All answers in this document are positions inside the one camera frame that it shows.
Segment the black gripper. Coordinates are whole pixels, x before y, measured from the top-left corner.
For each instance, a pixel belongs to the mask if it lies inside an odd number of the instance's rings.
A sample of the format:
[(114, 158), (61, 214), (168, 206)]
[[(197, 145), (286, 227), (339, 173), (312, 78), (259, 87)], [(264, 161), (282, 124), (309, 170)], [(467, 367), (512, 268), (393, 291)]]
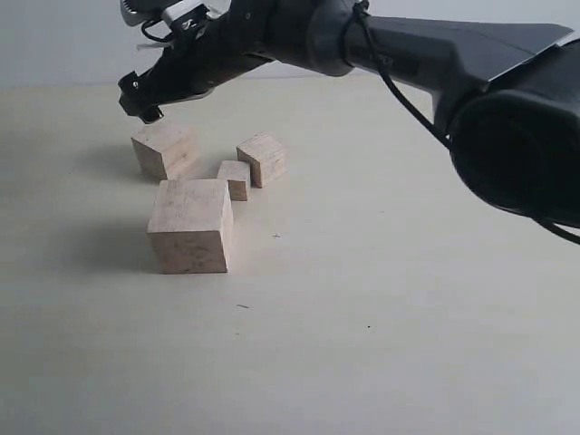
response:
[(119, 104), (130, 117), (155, 123), (164, 117), (156, 105), (198, 98), (215, 87), (271, 62), (313, 71), (308, 33), (315, 1), (231, 1), (215, 19), (186, 15), (169, 27), (172, 45), (149, 69), (149, 101), (135, 72), (118, 86)]

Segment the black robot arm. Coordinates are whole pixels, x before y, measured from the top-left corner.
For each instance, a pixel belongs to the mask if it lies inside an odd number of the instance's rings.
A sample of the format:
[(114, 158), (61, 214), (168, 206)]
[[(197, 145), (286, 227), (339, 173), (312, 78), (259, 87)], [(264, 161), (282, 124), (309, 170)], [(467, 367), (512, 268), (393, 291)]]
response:
[(278, 61), (331, 77), (354, 69), (428, 92), (428, 130), (463, 182), (495, 208), (543, 225), (579, 224), (579, 43), (558, 24), (379, 17), (364, 1), (123, 1), (163, 52), (119, 83), (146, 123)]

